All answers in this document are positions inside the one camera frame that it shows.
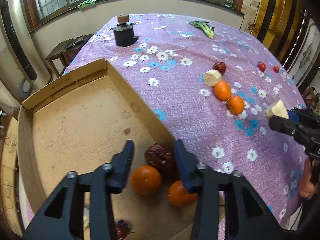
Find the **person's hand holding gripper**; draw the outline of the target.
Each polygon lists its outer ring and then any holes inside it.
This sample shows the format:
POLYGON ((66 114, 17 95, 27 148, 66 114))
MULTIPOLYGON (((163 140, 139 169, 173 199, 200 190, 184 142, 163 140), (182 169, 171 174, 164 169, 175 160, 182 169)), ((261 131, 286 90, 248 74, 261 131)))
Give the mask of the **person's hand holding gripper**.
POLYGON ((315 186, 311 182, 312 177, 312 166, 310 163, 310 158, 307 157, 304 163, 304 169, 302 172, 302 177, 299 180, 299 195, 303 198, 312 197, 315 192, 315 186))

